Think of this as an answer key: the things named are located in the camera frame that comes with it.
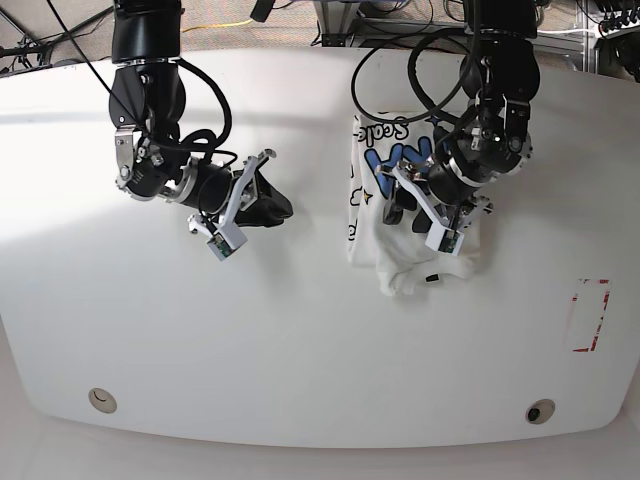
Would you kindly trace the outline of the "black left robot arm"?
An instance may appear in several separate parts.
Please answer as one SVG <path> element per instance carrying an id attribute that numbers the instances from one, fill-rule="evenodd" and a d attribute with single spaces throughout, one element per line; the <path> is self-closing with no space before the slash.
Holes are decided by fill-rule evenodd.
<path id="1" fill-rule="evenodd" d="M 476 206 L 475 193 L 497 177 L 515 172 L 531 153 L 528 122 L 538 92 L 540 70 L 532 41 L 537 36 L 532 1 L 466 1 L 471 48 L 459 69 L 455 91 L 469 99 L 461 115 L 445 111 L 421 86 L 420 54 L 449 36 L 442 29 L 425 35 L 412 49 L 407 73 L 410 86 L 427 110 L 452 125 L 437 126 L 435 145 L 416 183 L 442 208 L 451 228 Z"/>

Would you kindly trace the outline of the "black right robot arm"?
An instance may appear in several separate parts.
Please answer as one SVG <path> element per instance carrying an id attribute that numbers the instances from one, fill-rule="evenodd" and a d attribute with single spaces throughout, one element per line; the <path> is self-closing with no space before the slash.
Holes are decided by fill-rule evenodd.
<path id="1" fill-rule="evenodd" d="M 109 114 L 117 132 L 131 135 L 118 156 L 120 189 L 139 201 L 162 198 L 197 211 L 207 227 L 221 219 L 238 187 L 236 153 L 225 149 L 233 114 L 220 86 L 181 56 L 179 1 L 116 1 L 111 60 L 116 67 Z M 212 91 L 222 129 L 181 132 L 186 70 Z"/>

